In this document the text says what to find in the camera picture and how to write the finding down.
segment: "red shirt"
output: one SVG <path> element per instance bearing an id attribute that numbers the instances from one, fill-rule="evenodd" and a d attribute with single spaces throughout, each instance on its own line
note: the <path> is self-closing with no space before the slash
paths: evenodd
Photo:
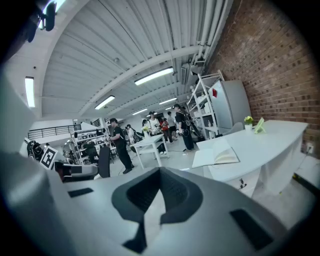
<path id="1" fill-rule="evenodd" d="M 166 131 L 166 130 L 169 129 L 169 128 L 168 128 L 169 124 L 168 124 L 167 121 L 161 121 L 161 122 L 160 122 L 160 125 L 162 126 L 162 131 Z"/>

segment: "metal shelving unit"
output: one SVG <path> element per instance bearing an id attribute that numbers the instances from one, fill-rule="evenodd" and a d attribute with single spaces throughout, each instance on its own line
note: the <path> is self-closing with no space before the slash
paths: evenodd
<path id="1" fill-rule="evenodd" d="M 197 83 L 196 87 L 194 89 L 192 89 L 192 93 L 191 93 L 191 97 L 189 99 L 189 101 L 187 102 L 187 107 L 189 110 L 190 115 L 192 114 L 192 111 L 197 110 L 199 112 L 199 116 L 192 116 L 193 120 L 196 119 L 200 119 L 201 125 L 202 127 L 199 127 L 200 129 L 202 129 L 203 135 L 205 137 L 205 139 L 212 139 L 212 137 L 214 138 L 214 136 L 211 136 L 209 132 L 214 132 L 214 134 L 219 133 L 218 131 L 218 127 L 217 127 L 217 122 L 216 122 L 216 117 L 215 117 L 215 112 L 213 110 L 212 104 L 211 104 L 211 100 L 208 94 L 208 89 L 210 89 L 212 87 L 212 85 L 214 83 L 216 83 L 218 80 L 224 81 L 224 77 L 222 76 L 222 73 L 220 70 L 218 70 L 218 73 L 214 73 L 214 74 L 208 74 L 208 75 L 203 75 L 200 76 L 200 74 L 198 74 L 199 77 L 199 82 Z M 199 99 L 197 97 L 197 94 L 199 93 L 204 93 L 204 97 Z M 195 105 L 191 107 L 191 101 L 194 99 L 195 101 Z M 204 104 L 208 102 L 208 106 L 209 106 L 209 112 L 208 113 L 204 113 L 201 114 L 201 109 L 203 108 Z M 205 126 L 205 121 L 204 118 L 206 117 L 212 117 L 212 121 L 213 121 L 213 126 L 208 127 Z"/>
<path id="2" fill-rule="evenodd" d="M 102 132 L 103 128 L 97 128 L 97 129 L 90 129 L 90 130 L 77 130 L 76 132 L 78 133 L 78 136 L 80 137 L 81 135 L 87 135 L 88 133 L 96 133 L 97 130 L 99 132 Z M 82 148 L 82 149 L 79 149 L 78 147 L 78 142 L 85 142 L 85 141 L 90 141 L 90 140 L 95 140 L 95 139 L 99 139 L 99 138 L 102 138 L 103 140 L 103 143 L 106 143 L 107 140 L 106 140 L 106 135 L 99 135 L 99 136 L 93 136 L 93 137 L 90 137 L 90 138 L 85 138 L 85 139 L 78 139 L 78 138 L 75 138 L 75 133 L 70 133 L 70 137 L 71 137 L 71 141 L 74 145 L 74 148 L 75 150 L 77 151 L 78 155 L 79 155 L 79 159 L 78 159 L 78 156 L 75 152 L 75 157 L 77 158 L 78 160 L 78 163 L 81 164 L 81 165 L 84 165 L 84 160 L 88 159 L 89 157 L 88 156 L 83 156 L 81 157 L 81 152 L 82 151 L 85 151 L 86 149 Z"/>

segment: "potted plant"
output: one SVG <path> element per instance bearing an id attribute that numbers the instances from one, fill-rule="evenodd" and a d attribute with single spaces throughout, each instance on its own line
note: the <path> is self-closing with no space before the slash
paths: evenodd
<path id="1" fill-rule="evenodd" d="M 252 130 L 253 121 L 254 119 L 249 115 L 244 119 L 244 128 L 246 131 L 250 132 Z"/>

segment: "small plant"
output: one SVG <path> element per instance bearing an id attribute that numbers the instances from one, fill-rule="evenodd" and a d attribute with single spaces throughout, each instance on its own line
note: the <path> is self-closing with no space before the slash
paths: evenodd
<path id="1" fill-rule="evenodd" d="M 254 119 L 249 115 L 244 119 L 244 123 L 246 125 L 251 125 L 253 121 L 254 121 Z"/>

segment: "white refrigerator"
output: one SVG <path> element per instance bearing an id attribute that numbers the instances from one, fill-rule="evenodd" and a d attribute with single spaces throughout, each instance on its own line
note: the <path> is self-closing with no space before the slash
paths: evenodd
<path id="1" fill-rule="evenodd" d="M 209 90 L 219 134 L 228 132 L 235 123 L 244 124 L 251 116 L 247 94 L 241 80 L 218 81 Z"/>

